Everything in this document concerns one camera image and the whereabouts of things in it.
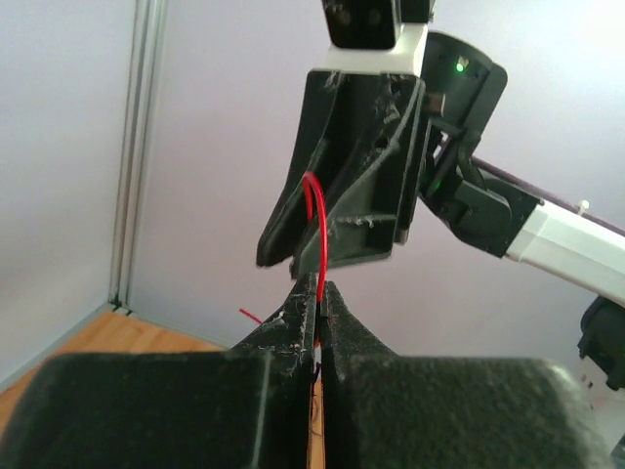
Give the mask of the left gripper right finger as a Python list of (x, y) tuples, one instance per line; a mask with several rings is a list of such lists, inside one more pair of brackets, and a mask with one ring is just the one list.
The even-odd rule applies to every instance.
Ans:
[(320, 306), (329, 468), (606, 468), (571, 375), (548, 361), (407, 357), (369, 331), (333, 282)]

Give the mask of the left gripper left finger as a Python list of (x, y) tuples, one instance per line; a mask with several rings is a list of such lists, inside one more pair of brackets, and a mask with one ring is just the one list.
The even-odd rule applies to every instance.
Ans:
[(316, 279), (222, 352), (62, 354), (24, 392), (5, 468), (305, 468)]

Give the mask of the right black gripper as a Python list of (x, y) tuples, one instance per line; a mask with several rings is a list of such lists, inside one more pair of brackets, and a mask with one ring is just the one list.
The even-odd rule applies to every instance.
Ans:
[(431, 32), (422, 77), (420, 113), (425, 84), (414, 75), (309, 72), (286, 181), (258, 241), (259, 267), (298, 250), (307, 171), (325, 194), (330, 268), (389, 257), (398, 222), (406, 243), (417, 201), (462, 242), (505, 255), (540, 202), (473, 158), (507, 72), (470, 44)]

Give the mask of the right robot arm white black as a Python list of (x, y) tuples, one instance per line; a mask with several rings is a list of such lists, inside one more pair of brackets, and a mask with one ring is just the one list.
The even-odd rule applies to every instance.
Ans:
[(578, 344), (588, 389), (624, 389), (624, 236), (475, 160), (503, 67), (424, 24), (333, 32), (307, 77), (284, 188), (256, 262), (298, 277), (382, 260), (423, 201), (463, 243), (597, 294)]

